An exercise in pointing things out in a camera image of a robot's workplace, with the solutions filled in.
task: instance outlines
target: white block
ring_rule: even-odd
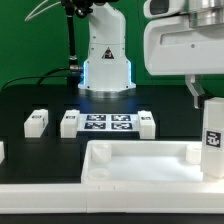
[[[5,159],[4,145],[3,142],[0,142],[0,164]]]
[[[150,111],[139,111],[139,135],[140,139],[155,139],[156,125]]]
[[[48,110],[34,110],[24,123],[26,138],[40,138],[48,124]]]
[[[224,177],[224,99],[205,102],[201,171],[216,178]]]
[[[78,110],[67,110],[61,121],[61,138],[76,138],[78,121]]]

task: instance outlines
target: green wall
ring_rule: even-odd
[[[68,65],[67,24],[60,5],[24,22],[27,14],[41,1],[7,0],[0,3],[0,86],[14,78],[40,76],[51,69]],[[113,3],[127,19],[126,55],[133,65],[133,81],[138,85],[184,85],[183,77],[152,77],[144,67],[142,40],[148,23],[143,16],[144,2],[120,0]],[[77,55],[82,64],[88,51],[88,20],[74,20]],[[36,81],[23,80],[17,84]],[[63,84],[65,80],[47,80],[45,83]],[[206,76],[202,84],[216,96],[224,96],[224,76]]]

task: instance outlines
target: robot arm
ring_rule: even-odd
[[[117,1],[61,0],[69,28],[70,68],[78,82],[82,78],[78,85],[81,94],[114,98],[132,94],[136,87],[131,82],[131,63],[125,55],[125,18],[108,4]],[[89,15],[89,54],[83,69],[75,54],[74,14],[79,18]]]
[[[151,75],[185,75],[200,107],[199,75],[223,74],[224,1],[147,0],[151,21],[144,33],[144,58]]]

